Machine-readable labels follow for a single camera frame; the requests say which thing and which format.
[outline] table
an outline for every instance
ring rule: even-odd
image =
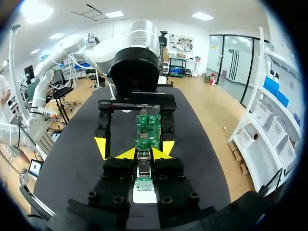
[[[220,210],[230,201],[227,182],[219,160],[197,115],[176,88],[158,88],[173,94],[176,143],[171,156],[179,157],[184,173],[200,196],[200,207]],[[39,174],[34,194],[54,212],[66,209],[72,198],[87,204],[90,192],[103,173],[103,160],[94,140],[98,119],[98,100],[110,99],[108,88],[96,90],[70,120],[49,153]],[[136,137],[137,111],[115,111],[111,125],[111,156],[132,148]],[[157,229],[156,204],[130,203],[128,229]]]

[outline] shelving unit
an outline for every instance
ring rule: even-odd
[[[281,57],[279,54],[272,52],[270,50],[264,50],[264,53],[273,61],[274,64],[279,65],[293,76],[297,77],[299,75],[299,71],[297,67],[295,67],[289,60]]]
[[[252,105],[257,99],[258,92],[262,93],[263,99],[267,100],[267,103],[272,107],[274,114],[286,123],[288,128],[288,135],[290,138],[292,138],[293,141],[299,141],[302,138],[302,131],[300,126],[296,122],[291,112],[276,98],[276,96],[274,96],[263,87],[261,70],[263,69],[263,64],[267,63],[267,58],[270,58],[274,64],[283,67],[293,76],[299,76],[298,70],[289,62],[287,62],[287,60],[272,51],[265,50],[263,29],[260,27],[260,59],[254,84],[255,87],[244,116],[241,118],[236,129],[228,139],[229,142],[234,141],[239,151],[241,152],[250,172],[254,188],[257,192],[260,190],[262,185],[267,185],[281,168],[283,169],[279,158],[281,149],[274,147],[267,136],[269,125],[264,127],[261,126],[250,113]],[[245,129],[247,126],[253,127],[256,133],[258,133],[259,139],[253,142],[247,148],[243,148],[238,140],[238,137],[240,136],[240,131]],[[286,175],[282,174],[279,186],[281,186],[289,178],[291,173],[292,169],[290,172],[286,173]],[[269,191],[267,192],[267,195],[275,190],[278,179],[275,179],[274,182],[275,183],[271,184],[268,188]]]

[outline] yellow arrow marker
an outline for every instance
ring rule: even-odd
[[[163,141],[163,153],[170,155],[173,146],[174,141]]]
[[[134,156],[135,156],[135,148],[132,148],[126,152],[124,152],[121,155],[118,155],[117,157],[115,157],[115,159],[124,159],[127,158],[129,160],[134,160]]]
[[[160,158],[164,158],[164,159],[173,159],[173,157],[162,153],[160,150],[157,150],[156,148],[152,148],[153,151],[153,157],[154,157],[154,161],[155,160],[159,160]]]
[[[106,155],[106,139],[105,138],[98,138],[94,137],[95,141],[97,143],[98,149],[100,150],[100,153],[102,155],[103,160],[106,160],[105,155]]]

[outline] wooden floor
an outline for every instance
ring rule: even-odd
[[[244,113],[242,105],[222,88],[216,85],[210,86],[204,83],[200,77],[170,77],[169,83],[171,81],[174,82],[175,87],[181,89],[205,129],[224,171],[231,200],[234,201],[246,191],[253,190],[250,176],[242,175],[240,164],[235,160],[227,144],[228,137],[232,134]],[[77,103],[73,112],[67,110],[70,118],[74,116],[82,104],[91,96],[94,91],[90,89],[91,85],[92,82],[90,80],[86,78],[79,79],[77,81],[77,88],[66,97],[67,101],[75,101]],[[56,109],[53,103],[50,103],[48,107]],[[9,158],[9,154],[3,145],[0,145],[0,150],[6,158]],[[27,167],[18,157],[13,160],[13,166],[17,171]],[[13,168],[8,170],[7,163],[2,157],[0,157],[0,171],[7,181],[11,195],[24,212],[30,214],[30,205],[19,192],[19,173],[14,171]],[[33,191],[34,185],[35,181],[31,179],[28,185],[31,191]]]

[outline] green circuit board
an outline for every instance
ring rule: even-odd
[[[137,138],[135,147],[140,151],[148,151],[151,148],[159,149],[160,115],[138,115],[137,116]]]

